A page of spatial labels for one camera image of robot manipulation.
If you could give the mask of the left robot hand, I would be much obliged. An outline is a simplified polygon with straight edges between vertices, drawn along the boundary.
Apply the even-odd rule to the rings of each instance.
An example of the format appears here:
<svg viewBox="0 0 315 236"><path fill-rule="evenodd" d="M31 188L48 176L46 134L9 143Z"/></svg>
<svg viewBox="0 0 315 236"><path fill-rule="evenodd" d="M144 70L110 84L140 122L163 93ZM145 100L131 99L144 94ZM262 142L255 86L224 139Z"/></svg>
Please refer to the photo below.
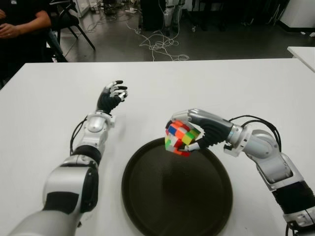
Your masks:
<svg viewBox="0 0 315 236"><path fill-rule="evenodd" d="M122 83L122 80L116 80L104 87L96 104L97 111L110 115L113 109L124 102L128 91L126 86L122 86Z"/></svg>

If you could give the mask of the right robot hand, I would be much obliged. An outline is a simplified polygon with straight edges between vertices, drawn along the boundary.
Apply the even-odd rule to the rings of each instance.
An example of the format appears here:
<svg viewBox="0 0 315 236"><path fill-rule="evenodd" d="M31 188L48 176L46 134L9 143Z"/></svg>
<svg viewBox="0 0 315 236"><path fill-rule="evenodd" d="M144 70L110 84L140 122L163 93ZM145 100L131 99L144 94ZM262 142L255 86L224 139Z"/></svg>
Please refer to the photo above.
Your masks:
<svg viewBox="0 0 315 236"><path fill-rule="evenodd" d="M177 120L198 125L204 131L202 138L192 144L186 145L180 151L192 152L227 141L233 127L233 123L201 109L188 109L174 113L170 121L168 121L166 128Z"/></svg>

